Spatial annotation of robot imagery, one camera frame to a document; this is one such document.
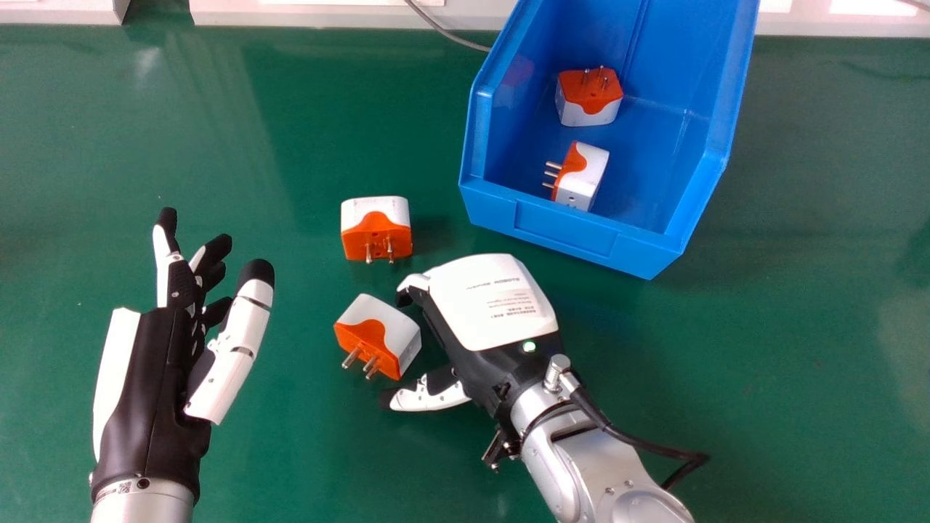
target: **adapter inside blue bin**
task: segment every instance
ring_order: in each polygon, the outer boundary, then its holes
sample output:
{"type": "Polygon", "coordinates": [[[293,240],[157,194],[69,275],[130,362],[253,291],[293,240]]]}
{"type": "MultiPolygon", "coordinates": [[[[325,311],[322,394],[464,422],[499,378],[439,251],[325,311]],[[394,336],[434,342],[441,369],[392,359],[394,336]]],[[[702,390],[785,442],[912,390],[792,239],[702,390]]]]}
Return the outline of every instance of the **adapter inside blue bin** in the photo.
{"type": "Polygon", "coordinates": [[[521,0],[475,78],[459,186],[470,219],[652,278],[687,244],[730,153],[758,0],[521,0]],[[564,70],[615,69],[606,126],[564,127],[564,70]],[[550,201],[572,141],[610,160],[590,212],[550,201]]]}

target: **blue storage box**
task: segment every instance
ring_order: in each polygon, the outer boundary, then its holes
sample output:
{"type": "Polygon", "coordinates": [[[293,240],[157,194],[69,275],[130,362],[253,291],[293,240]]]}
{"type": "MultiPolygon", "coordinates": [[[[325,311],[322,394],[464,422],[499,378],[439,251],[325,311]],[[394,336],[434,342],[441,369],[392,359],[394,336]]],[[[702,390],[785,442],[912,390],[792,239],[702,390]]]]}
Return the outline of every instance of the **blue storage box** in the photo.
{"type": "Polygon", "coordinates": [[[472,86],[458,185],[475,225],[651,279],[681,256],[724,171],[758,0],[521,0],[472,86]],[[617,70],[617,119],[563,127],[563,70],[617,70]],[[610,152],[591,212],[556,204],[547,160],[610,152]]]}

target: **plug pin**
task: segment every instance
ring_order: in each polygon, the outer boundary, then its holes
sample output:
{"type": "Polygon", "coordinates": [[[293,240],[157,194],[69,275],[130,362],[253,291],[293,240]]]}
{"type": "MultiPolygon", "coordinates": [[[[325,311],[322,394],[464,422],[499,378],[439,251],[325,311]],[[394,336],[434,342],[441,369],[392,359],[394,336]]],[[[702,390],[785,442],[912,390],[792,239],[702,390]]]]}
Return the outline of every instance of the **plug pin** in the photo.
{"type": "Polygon", "coordinates": [[[361,353],[362,353],[362,349],[355,349],[352,352],[350,352],[349,355],[347,355],[346,358],[342,360],[342,368],[348,369],[349,367],[351,367],[352,364],[355,363],[355,360],[358,359],[358,356],[361,353]]]}

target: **black cable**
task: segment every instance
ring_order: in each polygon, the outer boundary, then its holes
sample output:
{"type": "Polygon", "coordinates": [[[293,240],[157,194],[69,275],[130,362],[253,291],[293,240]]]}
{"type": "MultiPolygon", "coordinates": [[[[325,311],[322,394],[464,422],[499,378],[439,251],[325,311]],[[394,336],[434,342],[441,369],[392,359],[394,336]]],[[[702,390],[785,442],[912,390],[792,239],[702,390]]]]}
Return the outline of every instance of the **black cable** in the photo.
{"type": "Polygon", "coordinates": [[[666,458],[672,458],[681,462],[685,462],[681,467],[678,468],[675,472],[662,482],[662,488],[665,490],[671,490],[676,483],[681,481],[685,476],[691,474],[701,465],[706,463],[711,457],[702,452],[693,452],[691,450],[681,450],[673,449],[671,447],[664,447],[658,443],[653,443],[651,441],[646,441],[638,436],[633,436],[619,430],[610,420],[607,419],[607,416],[601,412],[600,409],[594,404],[594,400],[591,399],[591,396],[583,388],[575,389],[570,396],[572,402],[581,407],[586,414],[591,418],[592,421],[609,436],[634,447],[635,449],[645,450],[647,452],[652,452],[659,456],[664,456],[666,458]]]}
{"type": "Polygon", "coordinates": [[[465,47],[470,47],[470,48],[472,48],[472,49],[474,49],[474,50],[476,50],[476,51],[482,51],[482,52],[485,52],[485,53],[486,53],[486,52],[490,52],[491,47],[482,46],[481,44],[476,44],[476,43],[474,43],[474,42],[471,41],[471,40],[466,40],[466,39],[464,39],[464,38],[460,38],[460,37],[455,36],[454,34],[450,33],[446,28],[444,28],[443,26],[439,25],[439,23],[436,22],[436,20],[433,20],[432,17],[430,17],[430,15],[426,14],[426,11],[424,11],[423,9],[420,9],[419,6],[417,6],[417,4],[414,4],[414,3],[413,3],[413,0],[404,0],[404,1],[406,2],[406,4],[407,4],[408,6],[410,6],[411,9],[413,9],[414,11],[416,11],[416,13],[419,15],[419,17],[423,19],[423,21],[425,21],[426,23],[430,24],[430,26],[431,26],[433,29],[435,29],[435,30],[436,30],[439,34],[441,34],[442,36],[445,36],[446,38],[448,38],[449,40],[452,40],[452,41],[455,42],[456,44],[461,44],[461,45],[463,45],[463,46],[465,46],[465,47]]]}

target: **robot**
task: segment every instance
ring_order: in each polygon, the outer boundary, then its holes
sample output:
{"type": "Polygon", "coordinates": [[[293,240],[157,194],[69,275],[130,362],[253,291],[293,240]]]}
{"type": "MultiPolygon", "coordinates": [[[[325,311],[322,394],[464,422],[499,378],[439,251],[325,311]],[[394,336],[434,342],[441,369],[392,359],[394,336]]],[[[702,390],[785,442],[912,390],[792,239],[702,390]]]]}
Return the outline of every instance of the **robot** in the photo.
{"type": "Polygon", "coordinates": [[[219,235],[185,261],[177,224],[165,208],[153,227],[156,307],[116,309],[110,320],[94,394],[91,523],[191,520],[211,423],[235,400],[271,315],[274,269],[264,260],[243,268],[234,298],[205,305],[233,241],[219,235]]]}
{"type": "Polygon", "coordinates": [[[571,367],[552,306],[526,267],[509,254],[481,254],[409,275],[397,305],[418,305],[449,364],[385,391],[381,405],[402,412],[470,401],[497,431],[482,460],[497,470],[519,459],[562,523],[690,523],[669,489],[708,460],[618,430],[571,367]],[[684,461],[661,486],[637,449],[684,461]]]}

